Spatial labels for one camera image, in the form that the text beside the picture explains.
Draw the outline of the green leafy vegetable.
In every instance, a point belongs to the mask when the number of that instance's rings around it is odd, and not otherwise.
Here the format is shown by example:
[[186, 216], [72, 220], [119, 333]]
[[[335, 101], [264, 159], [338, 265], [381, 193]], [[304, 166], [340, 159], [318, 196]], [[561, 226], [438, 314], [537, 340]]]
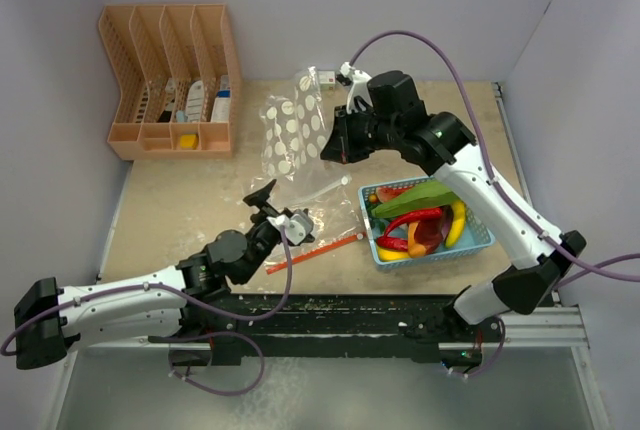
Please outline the green leafy vegetable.
[[459, 197], [444, 184], [428, 180], [412, 186], [371, 211], [375, 218], [391, 219], [416, 210], [449, 205]]

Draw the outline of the polka dot zip bag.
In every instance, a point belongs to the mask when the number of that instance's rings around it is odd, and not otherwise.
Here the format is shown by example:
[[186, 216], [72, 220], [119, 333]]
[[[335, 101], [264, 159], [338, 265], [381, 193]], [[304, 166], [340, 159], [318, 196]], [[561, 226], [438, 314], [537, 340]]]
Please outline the polka dot zip bag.
[[261, 153], [266, 175], [291, 182], [319, 171], [319, 154], [328, 130], [319, 72], [311, 66], [267, 96], [260, 110], [264, 125]]

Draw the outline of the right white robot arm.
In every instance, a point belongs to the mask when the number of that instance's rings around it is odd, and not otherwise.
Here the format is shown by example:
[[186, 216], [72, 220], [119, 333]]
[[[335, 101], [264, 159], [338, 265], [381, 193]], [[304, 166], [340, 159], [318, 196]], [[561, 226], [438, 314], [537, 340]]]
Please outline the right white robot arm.
[[584, 237], [561, 231], [535, 211], [484, 162], [478, 140], [458, 117], [428, 113], [409, 75], [393, 70], [372, 77], [345, 63], [337, 80], [348, 89], [347, 102], [334, 111], [321, 159], [348, 164], [378, 150], [399, 152], [460, 197], [510, 259], [501, 274], [463, 290], [445, 307], [446, 333], [467, 341], [490, 317], [532, 313], [585, 248]]

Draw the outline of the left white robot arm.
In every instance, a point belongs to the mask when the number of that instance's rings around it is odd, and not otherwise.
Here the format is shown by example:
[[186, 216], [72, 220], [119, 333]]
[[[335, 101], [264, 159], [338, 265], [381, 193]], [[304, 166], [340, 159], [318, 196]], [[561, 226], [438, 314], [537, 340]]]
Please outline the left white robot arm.
[[97, 343], [149, 336], [184, 342], [202, 337], [205, 314], [241, 321], [243, 315], [215, 307], [232, 286], [247, 283], [277, 246], [285, 250], [314, 240], [307, 209], [274, 208], [275, 184], [249, 194], [256, 208], [251, 228], [226, 230], [203, 249], [141, 277], [87, 286], [36, 281], [14, 308], [14, 331], [1, 345], [19, 370], [46, 367]]

